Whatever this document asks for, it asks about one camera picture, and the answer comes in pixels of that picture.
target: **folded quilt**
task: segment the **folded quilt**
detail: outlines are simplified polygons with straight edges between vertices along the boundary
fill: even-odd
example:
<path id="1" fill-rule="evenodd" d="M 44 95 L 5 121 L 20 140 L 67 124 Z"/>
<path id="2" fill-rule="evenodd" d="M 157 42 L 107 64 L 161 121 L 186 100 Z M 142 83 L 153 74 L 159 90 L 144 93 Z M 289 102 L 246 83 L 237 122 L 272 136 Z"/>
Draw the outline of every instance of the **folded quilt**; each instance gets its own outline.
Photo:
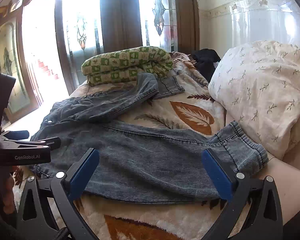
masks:
<path id="1" fill-rule="evenodd" d="M 172 69 L 168 52 L 158 47 L 139 47 L 96 55 L 86 60 L 81 70 L 90 86 L 136 81 L 140 72 L 166 77 Z"/>

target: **blue gripper pad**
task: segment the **blue gripper pad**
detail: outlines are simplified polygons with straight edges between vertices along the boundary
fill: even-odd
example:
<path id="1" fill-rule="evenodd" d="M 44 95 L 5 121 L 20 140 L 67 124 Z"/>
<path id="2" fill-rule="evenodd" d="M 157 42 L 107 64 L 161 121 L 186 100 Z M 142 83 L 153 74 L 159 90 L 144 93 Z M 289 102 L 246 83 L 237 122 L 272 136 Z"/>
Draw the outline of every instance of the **blue gripper pad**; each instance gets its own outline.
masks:
<path id="1" fill-rule="evenodd" d="M 208 173 L 213 185 L 216 187 L 220 198 L 226 199 L 227 201 L 232 200 L 233 198 L 233 188 L 234 185 L 228 176 L 225 174 L 218 162 L 221 162 L 218 157 L 218 162 L 210 154 L 209 150 L 204 150 L 201 154 L 201 161 L 204 169 Z"/>
<path id="2" fill-rule="evenodd" d="M 74 201 L 81 196 L 91 176 L 99 165 L 99 152 L 95 149 L 88 153 L 88 156 L 82 158 L 84 158 L 84 161 L 80 167 L 77 168 L 76 173 L 70 180 L 69 201 Z"/>

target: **decorative tile border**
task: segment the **decorative tile border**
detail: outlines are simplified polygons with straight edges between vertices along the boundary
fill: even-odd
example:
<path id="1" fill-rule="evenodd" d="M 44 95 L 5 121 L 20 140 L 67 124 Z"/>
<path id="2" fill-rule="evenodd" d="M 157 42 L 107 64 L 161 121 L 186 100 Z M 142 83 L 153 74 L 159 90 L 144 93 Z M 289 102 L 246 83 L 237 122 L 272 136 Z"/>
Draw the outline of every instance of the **decorative tile border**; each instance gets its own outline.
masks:
<path id="1" fill-rule="evenodd" d="M 300 7 L 295 0 L 236 0 L 210 11 L 201 11 L 201 16 L 210 19 L 221 15 L 244 13 L 252 10 L 300 13 Z"/>

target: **denim fabric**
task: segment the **denim fabric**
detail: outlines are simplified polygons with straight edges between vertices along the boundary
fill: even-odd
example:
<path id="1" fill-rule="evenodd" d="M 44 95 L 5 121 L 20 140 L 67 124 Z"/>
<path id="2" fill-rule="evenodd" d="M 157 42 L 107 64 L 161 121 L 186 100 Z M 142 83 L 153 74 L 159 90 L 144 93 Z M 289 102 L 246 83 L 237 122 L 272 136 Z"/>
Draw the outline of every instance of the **denim fabric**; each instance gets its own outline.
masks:
<path id="1" fill-rule="evenodd" d="M 133 90 L 56 103 L 31 140 L 59 136 L 61 147 L 51 152 L 50 163 L 38 165 L 38 174 L 46 178 L 67 171 L 92 147 L 99 151 L 100 163 L 87 192 L 128 202 L 176 203 L 219 197 L 201 164 L 204 149 L 212 148 L 235 172 L 252 175 L 264 166 L 266 150 L 252 142 L 235 121 L 205 138 L 188 129 L 111 120 L 149 97 L 182 91 L 175 78 L 157 82 L 151 74 L 142 74 Z M 30 168 L 35 171 L 36 165 Z"/>

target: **bed sheet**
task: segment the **bed sheet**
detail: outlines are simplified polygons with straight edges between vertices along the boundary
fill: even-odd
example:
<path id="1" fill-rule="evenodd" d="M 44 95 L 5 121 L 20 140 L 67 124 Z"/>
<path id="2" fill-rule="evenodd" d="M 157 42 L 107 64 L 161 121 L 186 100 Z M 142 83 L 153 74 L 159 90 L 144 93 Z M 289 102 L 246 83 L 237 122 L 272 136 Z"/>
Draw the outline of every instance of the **bed sheet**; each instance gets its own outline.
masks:
<path id="1" fill-rule="evenodd" d="M 120 121 L 166 129 L 192 129 L 206 137 L 225 126 L 225 110 L 208 92 L 208 82 L 196 70 L 189 57 L 173 53 L 173 69 L 185 92 L 168 98 L 148 100 L 140 107 L 119 116 Z M 71 97 L 80 97 L 111 89 L 129 89 L 135 82 L 103 84 L 91 87 L 82 84 Z M 23 176 L 13 188 L 19 205 L 25 179 L 31 172 L 21 167 Z M 49 200 L 59 227 L 64 223 L 52 199 Z M 80 214 L 101 240 L 122 239 L 201 239 L 225 206 L 219 199 L 210 202 L 171 205 L 142 205 L 108 200 L 83 194 L 74 201 Z M 232 235 L 237 233 L 247 215 L 247 204 Z"/>

